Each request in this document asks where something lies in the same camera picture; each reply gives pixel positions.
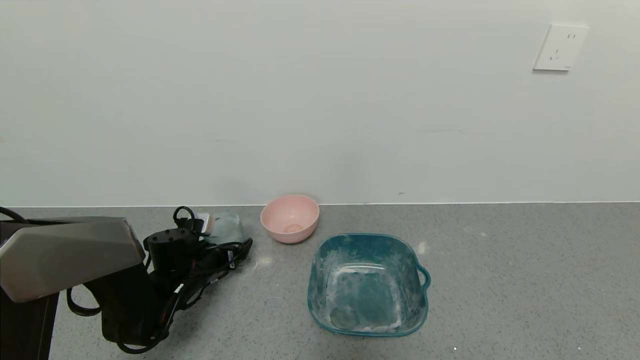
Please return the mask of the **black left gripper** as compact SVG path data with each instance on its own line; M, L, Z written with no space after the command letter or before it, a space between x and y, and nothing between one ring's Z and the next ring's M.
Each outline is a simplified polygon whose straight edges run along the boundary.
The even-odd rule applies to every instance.
M213 269L234 270L238 260L245 260L248 257L252 246L251 237L241 244L213 244L206 248L206 262Z

